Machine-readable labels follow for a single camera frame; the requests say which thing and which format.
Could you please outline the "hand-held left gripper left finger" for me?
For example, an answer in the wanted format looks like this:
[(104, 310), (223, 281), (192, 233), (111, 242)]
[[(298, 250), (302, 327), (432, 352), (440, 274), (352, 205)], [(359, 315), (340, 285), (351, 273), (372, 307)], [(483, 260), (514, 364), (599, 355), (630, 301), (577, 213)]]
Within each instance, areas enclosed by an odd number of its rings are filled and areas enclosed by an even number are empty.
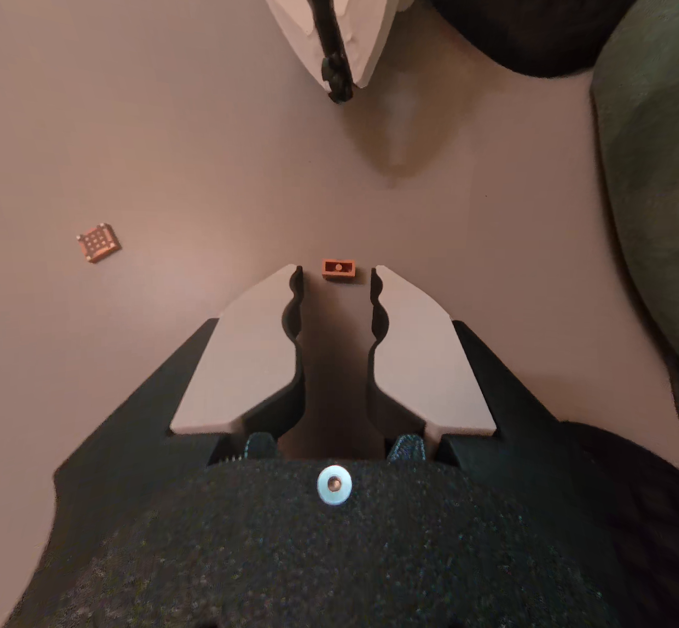
[(280, 437), (305, 412), (303, 269), (286, 265), (220, 314), (170, 423), (177, 435)]

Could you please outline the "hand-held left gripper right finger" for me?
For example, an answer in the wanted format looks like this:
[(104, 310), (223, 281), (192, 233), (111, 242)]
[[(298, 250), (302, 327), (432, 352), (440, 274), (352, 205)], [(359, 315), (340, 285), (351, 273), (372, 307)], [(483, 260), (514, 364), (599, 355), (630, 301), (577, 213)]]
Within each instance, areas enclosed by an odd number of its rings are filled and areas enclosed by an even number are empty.
[(448, 312), (386, 266), (371, 270), (367, 413), (386, 439), (489, 437), (497, 425)]

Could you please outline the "black round toy plate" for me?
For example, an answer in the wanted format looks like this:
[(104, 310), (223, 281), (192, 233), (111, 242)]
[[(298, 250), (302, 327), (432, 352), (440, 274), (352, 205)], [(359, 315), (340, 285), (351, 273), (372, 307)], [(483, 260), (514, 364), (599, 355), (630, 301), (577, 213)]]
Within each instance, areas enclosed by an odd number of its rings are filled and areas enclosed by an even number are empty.
[(327, 82), (330, 91), (328, 96), (332, 102), (341, 105), (353, 98), (353, 81), (346, 58), (339, 51), (333, 52), (323, 59), (321, 76)]

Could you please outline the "tan grid printed toy tile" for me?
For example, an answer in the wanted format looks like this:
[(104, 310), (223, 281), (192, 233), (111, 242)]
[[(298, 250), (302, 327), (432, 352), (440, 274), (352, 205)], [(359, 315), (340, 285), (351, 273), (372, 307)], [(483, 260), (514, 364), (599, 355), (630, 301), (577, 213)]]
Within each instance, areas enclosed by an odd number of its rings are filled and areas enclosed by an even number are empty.
[(122, 250), (122, 244), (109, 223), (100, 223), (75, 238), (85, 260), (90, 264), (97, 264)]

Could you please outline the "grey desk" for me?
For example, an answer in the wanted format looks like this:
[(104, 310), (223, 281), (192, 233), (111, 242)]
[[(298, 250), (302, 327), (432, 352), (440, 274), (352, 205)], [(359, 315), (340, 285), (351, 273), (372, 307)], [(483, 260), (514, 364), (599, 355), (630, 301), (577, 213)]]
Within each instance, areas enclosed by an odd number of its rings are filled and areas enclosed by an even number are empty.
[[(678, 465), (659, 337), (602, 190), (591, 72), (495, 64), (425, 2), (373, 78), (321, 91), (264, 0), (1, 0), (1, 622), (53, 474), (245, 290), (305, 272), (290, 458), (378, 455), (370, 269), (420, 287), (560, 420)], [(122, 250), (88, 263), (100, 223)], [(325, 258), (356, 278), (326, 281)]]

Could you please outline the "person's jeans leg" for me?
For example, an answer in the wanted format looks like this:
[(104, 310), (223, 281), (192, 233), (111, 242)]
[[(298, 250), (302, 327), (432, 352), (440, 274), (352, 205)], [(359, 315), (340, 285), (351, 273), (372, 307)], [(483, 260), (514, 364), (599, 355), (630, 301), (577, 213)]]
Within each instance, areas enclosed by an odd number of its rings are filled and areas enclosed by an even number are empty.
[(678, 626), (678, 469), (619, 435), (562, 425), (610, 484), (607, 524), (637, 627)]

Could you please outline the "person's green hoodie torso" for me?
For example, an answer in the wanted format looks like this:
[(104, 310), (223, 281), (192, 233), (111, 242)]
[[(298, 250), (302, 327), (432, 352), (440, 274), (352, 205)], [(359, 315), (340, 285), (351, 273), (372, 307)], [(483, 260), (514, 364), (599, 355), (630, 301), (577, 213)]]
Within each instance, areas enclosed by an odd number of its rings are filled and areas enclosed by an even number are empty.
[(591, 89), (625, 264), (678, 352), (678, 0), (636, 0), (603, 47)]

